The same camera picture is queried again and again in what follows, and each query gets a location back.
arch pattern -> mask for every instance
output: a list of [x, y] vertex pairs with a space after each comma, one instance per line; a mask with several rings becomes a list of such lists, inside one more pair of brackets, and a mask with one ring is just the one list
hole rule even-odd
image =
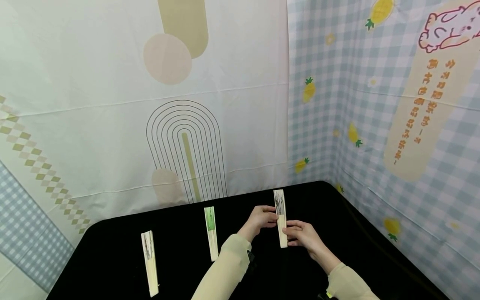
[[146, 136], [156, 169], [177, 174], [189, 203], [227, 197], [220, 128], [205, 106], [175, 100], [158, 107]]

black table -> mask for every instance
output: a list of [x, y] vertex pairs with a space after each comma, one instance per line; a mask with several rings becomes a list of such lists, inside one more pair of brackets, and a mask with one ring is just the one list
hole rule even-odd
[[[288, 219], [313, 224], [332, 252], [380, 299], [448, 299], [328, 183], [283, 190]], [[212, 264], [203, 208], [215, 207], [220, 250], [255, 205], [273, 206], [272, 190], [98, 222], [85, 233], [48, 300], [150, 299], [140, 239], [149, 230], [160, 284], [153, 299], [190, 299]], [[305, 249], [280, 248], [276, 228], [262, 229], [252, 253], [256, 267], [231, 299], [313, 300], [328, 285], [327, 276]]]

blue gingham fabric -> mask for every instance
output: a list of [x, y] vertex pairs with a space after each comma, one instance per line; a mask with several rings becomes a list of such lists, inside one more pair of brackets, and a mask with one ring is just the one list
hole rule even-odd
[[73, 250], [0, 162], [0, 252], [49, 293]]
[[[477, 300], [480, 65], [421, 179], [396, 177], [383, 163], [387, 135], [424, 22], [446, 1], [397, 0], [390, 17], [368, 32], [374, 3], [288, 1], [289, 183], [341, 185], [344, 196], [387, 238], [384, 220], [398, 220], [400, 233], [392, 243], [448, 297]], [[304, 103], [309, 77], [316, 93]], [[360, 148], [348, 139], [351, 122], [362, 139]], [[295, 165], [306, 157], [310, 162], [297, 173]]]

backdrop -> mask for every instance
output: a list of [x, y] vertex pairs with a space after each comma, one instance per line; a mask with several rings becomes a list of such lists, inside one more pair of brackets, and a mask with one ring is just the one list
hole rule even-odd
[[479, 12], [288, 2], [289, 183], [328, 180], [451, 299], [480, 295]]
[[44, 299], [101, 219], [287, 185], [285, 0], [0, 0], [0, 23], [2, 299]]

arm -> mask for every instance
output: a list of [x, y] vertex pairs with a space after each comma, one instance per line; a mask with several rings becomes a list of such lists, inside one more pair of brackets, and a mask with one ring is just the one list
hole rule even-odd
[[244, 237], [232, 234], [198, 285], [192, 300], [228, 299], [247, 271], [250, 263], [247, 250], [251, 249], [250, 242]]
[[222, 245], [220, 255], [208, 269], [197, 287], [192, 300], [227, 300], [247, 272], [250, 259], [247, 251], [261, 228], [276, 226], [278, 216], [272, 206], [256, 206], [249, 219]]
[[363, 279], [343, 264], [322, 242], [311, 224], [287, 221], [289, 246], [303, 246], [328, 275], [327, 295], [338, 300], [379, 300]]

